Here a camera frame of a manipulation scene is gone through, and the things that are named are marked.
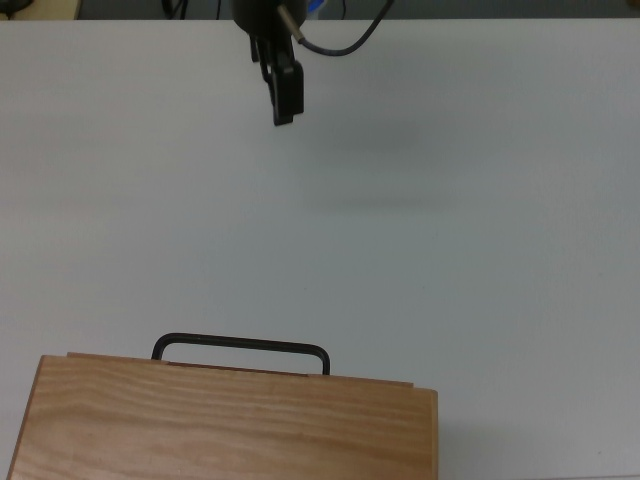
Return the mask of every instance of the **wood grain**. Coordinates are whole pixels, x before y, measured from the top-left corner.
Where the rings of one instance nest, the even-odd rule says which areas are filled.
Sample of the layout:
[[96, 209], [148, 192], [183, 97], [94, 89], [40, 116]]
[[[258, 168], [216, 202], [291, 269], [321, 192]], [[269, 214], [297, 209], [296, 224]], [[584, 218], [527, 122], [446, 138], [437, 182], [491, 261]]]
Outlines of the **wood grain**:
[[407, 384], [43, 357], [9, 480], [431, 480]]
[[34, 0], [12, 20], [75, 20], [79, 11], [80, 0]]

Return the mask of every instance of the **wooden box lid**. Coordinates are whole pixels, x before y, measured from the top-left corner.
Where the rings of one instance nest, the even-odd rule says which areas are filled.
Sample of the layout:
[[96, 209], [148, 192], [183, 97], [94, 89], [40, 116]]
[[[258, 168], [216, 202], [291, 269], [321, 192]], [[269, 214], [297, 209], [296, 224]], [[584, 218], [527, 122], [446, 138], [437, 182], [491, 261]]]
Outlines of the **wooden box lid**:
[[42, 357], [9, 480], [435, 480], [411, 384]]

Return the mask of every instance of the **blue object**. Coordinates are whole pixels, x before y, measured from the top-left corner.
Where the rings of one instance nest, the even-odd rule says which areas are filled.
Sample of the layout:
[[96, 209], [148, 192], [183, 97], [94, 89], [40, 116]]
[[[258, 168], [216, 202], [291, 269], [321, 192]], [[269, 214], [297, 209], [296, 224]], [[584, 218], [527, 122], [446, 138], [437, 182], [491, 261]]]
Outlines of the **blue object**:
[[324, 4], [324, 2], [325, 0], [309, 0], [309, 13], [315, 12]]

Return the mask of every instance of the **white tabletop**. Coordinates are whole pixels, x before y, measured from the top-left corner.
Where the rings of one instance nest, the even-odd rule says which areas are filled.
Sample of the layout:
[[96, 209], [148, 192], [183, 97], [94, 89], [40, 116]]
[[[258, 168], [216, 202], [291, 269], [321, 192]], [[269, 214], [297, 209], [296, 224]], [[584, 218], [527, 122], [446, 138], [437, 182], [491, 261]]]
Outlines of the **white tabletop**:
[[637, 21], [385, 22], [281, 128], [229, 22], [0, 45], [0, 472], [41, 354], [177, 330], [437, 389], [445, 480], [640, 474]]

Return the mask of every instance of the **black metal handle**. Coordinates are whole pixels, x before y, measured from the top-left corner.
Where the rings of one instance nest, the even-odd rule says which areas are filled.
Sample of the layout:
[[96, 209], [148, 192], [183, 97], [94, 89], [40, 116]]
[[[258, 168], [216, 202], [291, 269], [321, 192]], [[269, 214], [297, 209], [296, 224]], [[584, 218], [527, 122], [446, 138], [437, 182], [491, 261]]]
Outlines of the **black metal handle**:
[[153, 347], [151, 358], [162, 360], [164, 349], [173, 343], [188, 345], [210, 345], [214, 347], [247, 348], [270, 352], [300, 353], [313, 355], [322, 361], [322, 374], [329, 375], [331, 362], [329, 354], [322, 347], [307, 343], [276, 342], [274, 340], [256, 340], [253, 338], [220, 337], [217, 335], [197, 335], [194, 333], [167, 333], [158, 339]]

